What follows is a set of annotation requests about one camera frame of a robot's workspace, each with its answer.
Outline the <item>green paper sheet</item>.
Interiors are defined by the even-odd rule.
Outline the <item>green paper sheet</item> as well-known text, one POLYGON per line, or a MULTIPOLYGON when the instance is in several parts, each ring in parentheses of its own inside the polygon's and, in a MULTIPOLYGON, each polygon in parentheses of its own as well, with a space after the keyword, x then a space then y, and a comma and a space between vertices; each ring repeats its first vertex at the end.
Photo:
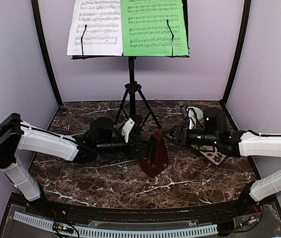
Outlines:
POLYGON ((181 0, 122 0, 120 3, 124 56, 189 56, 181 0))

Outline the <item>white sheet music paper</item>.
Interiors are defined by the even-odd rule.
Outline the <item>white sheet music paper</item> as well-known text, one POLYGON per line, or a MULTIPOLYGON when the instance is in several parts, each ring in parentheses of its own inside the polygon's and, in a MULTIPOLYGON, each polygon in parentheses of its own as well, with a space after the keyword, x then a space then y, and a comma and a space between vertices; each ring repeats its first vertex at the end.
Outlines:
POLYGON ((70 27, 68 56, 122 56, 119 0, 77 0, 70 27))

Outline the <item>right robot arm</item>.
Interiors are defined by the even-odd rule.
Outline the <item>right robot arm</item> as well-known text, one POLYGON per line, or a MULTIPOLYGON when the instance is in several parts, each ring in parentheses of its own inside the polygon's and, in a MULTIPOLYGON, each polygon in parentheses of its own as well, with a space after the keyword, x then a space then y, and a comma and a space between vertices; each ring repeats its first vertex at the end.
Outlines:
MULTIPOLYGON (((281 158, 281 134, 264 134, 252 130, 227 128, 225 112, 208 108, 203 112, 204 127, 177 126, 163 132, 164 138, 177 146, 212 146, 230 157, 267 156, 281 158)), ((247 184, 235 203, 234 210, 245 215, 254 204, 281 191, 281 170, 247 184)))

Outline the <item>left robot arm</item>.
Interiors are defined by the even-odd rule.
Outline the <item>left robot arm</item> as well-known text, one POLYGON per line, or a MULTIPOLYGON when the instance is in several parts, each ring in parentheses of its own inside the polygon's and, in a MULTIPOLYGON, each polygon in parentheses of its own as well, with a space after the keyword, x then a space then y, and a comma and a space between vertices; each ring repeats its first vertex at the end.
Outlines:
POLYGON ((44 198, 39 184, 30 176, 20 162, 17 150, 33 151, 62 158, 75 164, 86 164, 98 157, 113 159, 111 153, 125 153, 124 159, 138 154, 147 145, 140 139, 140 126, 129 119, 117 131, 110 118, 93 121, 100 139, 92 139, 88 130, 81 136, 53 133, 35 127, 12 113, 0 124, 0 170, 18 188, 32 208, 41 216, 48 216, 51 204, 44 198))

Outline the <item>dark red wooden metronome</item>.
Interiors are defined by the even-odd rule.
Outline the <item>dark red wooden metronome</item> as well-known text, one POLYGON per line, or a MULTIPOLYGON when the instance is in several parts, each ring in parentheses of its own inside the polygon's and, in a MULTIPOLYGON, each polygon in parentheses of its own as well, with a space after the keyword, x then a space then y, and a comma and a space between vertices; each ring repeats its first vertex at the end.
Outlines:
POLYGON ((141 158, 140 168, 149 177, 154 178, 163 172, 169 165, 169 156, 164 138, 159 133, 150 137, 145 154, 141 158))

